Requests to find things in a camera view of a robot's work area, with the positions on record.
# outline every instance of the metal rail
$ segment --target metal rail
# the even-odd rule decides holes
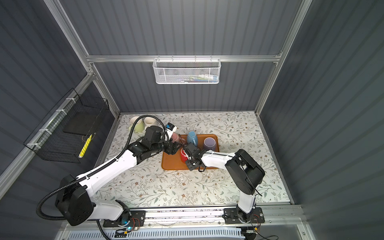
[[[303,240],[315,240],[312,230],[308,225],[307,219],[300,205],[258,205],[263,209],[265,223],[263,226],[273,225],[297,225]],[[249,223],[225,224],[221,217],[223,209],[228,206],[217,207],[158,207],[158,208],[138,208],[137,210],[147,211],[144,226],[141,229],[162,228],[194,228],[204,229],[206,227],[245,227],[251,226]],[[70,233],[76,231],[96,230],[94,222],[84,222],[78,226],[70,226],[64,222],[56,236],[56,240],[66,240]]]
[[[89,55],[86,57],[88,62],[92,63],[108,63],[108,62],[125,62],[125,63],[146,63],[153,62],[157,58],[161,61],[190,62],[190,61],[218,61],[221,62],[274,62],[280,61],[280,55],[249,55],[249,56],[133,56],[133,55]]]

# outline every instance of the black wire basket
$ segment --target black wire basket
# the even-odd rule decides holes
[[[89,145],[109,111],[108,101],[76,95],[42,131],[36,143],[24,145],[41,159],[58,162],[80,163]]]

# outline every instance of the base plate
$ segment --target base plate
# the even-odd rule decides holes
[[[132,217],[135,219],[135,227],[141,227],[144,225],[145,213],[145,211],[131,211]],[[117,221],[105,220],[103,227],[119,227],[118,224],[119,223]],[[133,227],[133,221],[131,220],[126,227]]]
[[[225,219],[225,224],[239,224],[242,223],[237,217],[236,208],[224,209],[224,214],[229,218]],[[265,223],[264,214],[261,207],[257,207],[252,212],[251,223]]]

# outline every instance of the table surface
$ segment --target table surface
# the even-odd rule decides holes
[[[179,134],[216,134],[220,152],[246,150],[265,170],[257,187],[262,196],[256,202],[289,202],[274,160],[266,145],[254,112],[210,112],[155,114],[164,123],[173,123]],[[123,115],[106,161],[120,153],[129,135],[129,120]],[[131,142],[143,136],[133,134]],[[229,173],[222,169],[198,171],[163,170],[162,154],[128,169],[102,187],[95,198],[119,199],[128,207],[236,204],[240,191]]]

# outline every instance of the blue mug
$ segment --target blue mug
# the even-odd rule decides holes
[[[195,131],[190,131],[187,134],[187,143],[193,143],[197,147],[197,134]]]

